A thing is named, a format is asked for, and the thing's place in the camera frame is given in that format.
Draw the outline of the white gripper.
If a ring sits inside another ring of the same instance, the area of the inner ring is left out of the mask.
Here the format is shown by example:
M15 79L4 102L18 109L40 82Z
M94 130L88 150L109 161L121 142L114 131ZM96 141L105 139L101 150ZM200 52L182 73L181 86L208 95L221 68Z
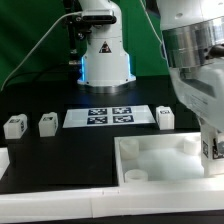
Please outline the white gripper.
M224 61L169 71L179 101L220 131L216 132L216 146L224 154Z

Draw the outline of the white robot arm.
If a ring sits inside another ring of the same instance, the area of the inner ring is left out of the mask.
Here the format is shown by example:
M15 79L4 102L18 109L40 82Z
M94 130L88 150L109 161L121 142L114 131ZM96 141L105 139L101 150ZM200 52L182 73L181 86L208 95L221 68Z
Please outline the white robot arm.
M140 0L158 16L175 93L200 120L202 148L224 154L224 0ZM114 92L135 81L123 48L122 13L112 0L78 0L71 25L87 50L78 84Z

